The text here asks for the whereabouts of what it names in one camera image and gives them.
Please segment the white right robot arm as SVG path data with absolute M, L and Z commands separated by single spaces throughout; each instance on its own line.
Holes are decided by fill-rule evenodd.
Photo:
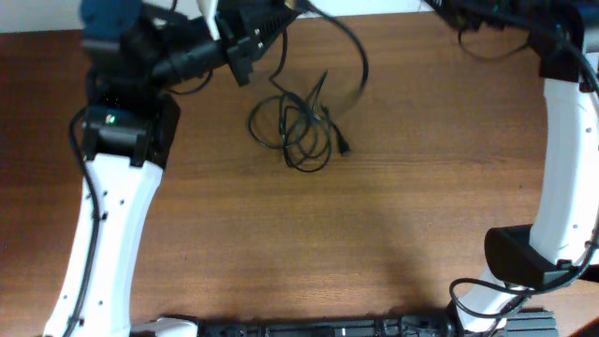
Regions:
M 406 330 L 440 336 L 550 332 L 532 297 L 598 278 L 598 5 L 594 1 L 434 1 L 458 33 L 518 28 L 540 59 L 548 141 L 539 209 L 529 225 L 485 237 L 487 267 L 466 278 L 437 319 L 404 319 Z

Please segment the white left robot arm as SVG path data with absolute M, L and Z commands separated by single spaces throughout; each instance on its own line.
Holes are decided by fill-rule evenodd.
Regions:
M 228 67 L 239 85 L 298 16 L 288 1 L 201 1 L 191 19 L 142 0 L 84 0 L 86 105 L 68 127 L 83 184 L 47 336 L 127 336 L 141 233 L 181 116 L 175 87 Z

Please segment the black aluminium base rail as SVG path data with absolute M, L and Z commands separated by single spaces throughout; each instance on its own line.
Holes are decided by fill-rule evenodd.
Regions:
M 483 336 L 558 337 L 556 319 L 546 310 L 528 310 L 496 324 Z M 202 322 L 200 337 L 466 337 L 464 330 L 446 314 L 372 317 L 338 321 L 222 323 Z

